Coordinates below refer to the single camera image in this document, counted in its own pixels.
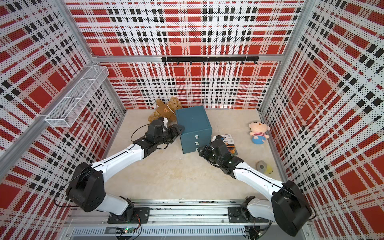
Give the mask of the teal drawer cabinet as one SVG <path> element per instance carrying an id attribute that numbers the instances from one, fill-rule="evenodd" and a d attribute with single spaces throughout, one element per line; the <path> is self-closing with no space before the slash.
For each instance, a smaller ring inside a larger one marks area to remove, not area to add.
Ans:
<path id="1" fill-rule="evenodd" d="M 197 151 L 211 142 L 212 126 L 204 106 L 176 110 L 178 125 L 185 129 L 181 134 L 184 154 Z"/>

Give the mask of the orange marigold seed bag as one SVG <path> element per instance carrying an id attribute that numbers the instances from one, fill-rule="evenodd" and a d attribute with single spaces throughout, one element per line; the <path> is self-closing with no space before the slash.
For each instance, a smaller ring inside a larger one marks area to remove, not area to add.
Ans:
<path id="1" fill-rule="evenodd" d="M 212 138 L 212 141 L 216 139 L 221 139 L 227 146 L 228 151 L 230 152 L 231 156 L 235 157 L 238 155 L 234 139 L 232 135 L 217 135 Z"/>

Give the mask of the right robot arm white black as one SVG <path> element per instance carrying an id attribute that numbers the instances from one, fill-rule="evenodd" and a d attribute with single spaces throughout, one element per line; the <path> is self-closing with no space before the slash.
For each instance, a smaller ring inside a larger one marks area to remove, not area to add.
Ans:
<path id="1" fill-rule="evenodd" d="M 294 237 L 311 218 L 313 211 L 299 187 L 292 181 L 281 182 L 252 168 L 243 159 L 230 154 L 221 139 L 198 148 L 199 156 L 224 174 L 241 181 L 266 199 L 249 197 L 244 206 L 253 218 L 263 218 L 277 223 L 288 235 Z"/>

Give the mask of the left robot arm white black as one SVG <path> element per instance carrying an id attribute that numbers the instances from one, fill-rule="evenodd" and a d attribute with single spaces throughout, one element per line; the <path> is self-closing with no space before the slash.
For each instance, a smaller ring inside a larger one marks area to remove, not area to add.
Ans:
<path id="1" fill-rule="evenodd" d="M 185 127 L 177 124 L 167 126 L 168 120 L 161 118 L 148 124 L 144 136 L 133 141 L 126 149 L 94 164 L 81 163 L 66 189 L 67 197 L 84 212 L 109 212 L 119 218 L 130 217 L 134 204 L 123 197 L 105 192 L 105 183 L 114 175 L 148 157 L 159 146 L 172 144 Z"/>

